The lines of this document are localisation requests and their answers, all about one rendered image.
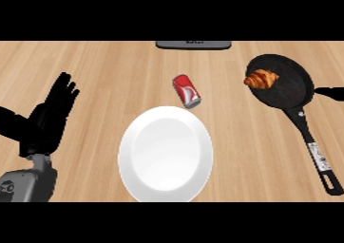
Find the dark grey appliance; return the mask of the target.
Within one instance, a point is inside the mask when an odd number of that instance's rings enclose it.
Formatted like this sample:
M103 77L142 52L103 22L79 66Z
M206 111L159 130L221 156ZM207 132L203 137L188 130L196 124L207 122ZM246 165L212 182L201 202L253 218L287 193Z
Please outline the dark grey appliance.
M163 49L222 50L229 46L229 41L156 41L156 47Z

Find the white oval plate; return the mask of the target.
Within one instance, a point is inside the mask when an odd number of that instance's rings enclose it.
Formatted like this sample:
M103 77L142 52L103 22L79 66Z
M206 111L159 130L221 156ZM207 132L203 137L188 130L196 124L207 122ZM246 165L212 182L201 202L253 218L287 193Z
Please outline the white oval plate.
M128 126L117 152L119 175L135 200L193 200L212 165L212 140L197 117L175 106L148 109Z

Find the golden brown croissant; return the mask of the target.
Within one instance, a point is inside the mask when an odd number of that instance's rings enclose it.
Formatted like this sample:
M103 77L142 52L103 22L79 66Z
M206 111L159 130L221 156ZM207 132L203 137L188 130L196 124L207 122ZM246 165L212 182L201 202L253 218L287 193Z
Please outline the golden brown croissant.
M244 77L243 84L250 88L268 89L272 86L277 79L277 74L272 73L269 70L256 69Z

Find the black frying pan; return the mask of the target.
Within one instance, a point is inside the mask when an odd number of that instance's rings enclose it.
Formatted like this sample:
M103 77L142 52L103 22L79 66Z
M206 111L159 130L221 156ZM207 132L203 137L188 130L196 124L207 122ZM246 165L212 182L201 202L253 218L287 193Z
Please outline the black frying pan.
M268 70L278 78L266 89L250 87L250 93L266 106L283 111L299 129L325 192L331 196L340 196L344 195L344 188L308 131L302 109L314 95L314 84L309 75L290 58L277 54L256 56L247 63L244 75L249 75L256 69Z

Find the red soda can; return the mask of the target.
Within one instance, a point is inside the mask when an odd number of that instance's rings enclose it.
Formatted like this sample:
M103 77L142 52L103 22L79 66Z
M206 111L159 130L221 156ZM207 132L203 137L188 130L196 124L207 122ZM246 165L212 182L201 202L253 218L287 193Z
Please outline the red soda can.
M201 98L185 74L181 74L173 78L172 86L178 93L184 107L187 109L193 108L200 103Z

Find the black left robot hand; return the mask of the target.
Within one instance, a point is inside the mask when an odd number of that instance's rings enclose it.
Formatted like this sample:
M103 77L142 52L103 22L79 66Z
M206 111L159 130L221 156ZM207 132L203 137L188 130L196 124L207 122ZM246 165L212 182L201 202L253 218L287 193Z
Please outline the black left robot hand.
M27 118L0 106L0 135L19 142L21 158L55 151L78 93L72 75L61 72Z

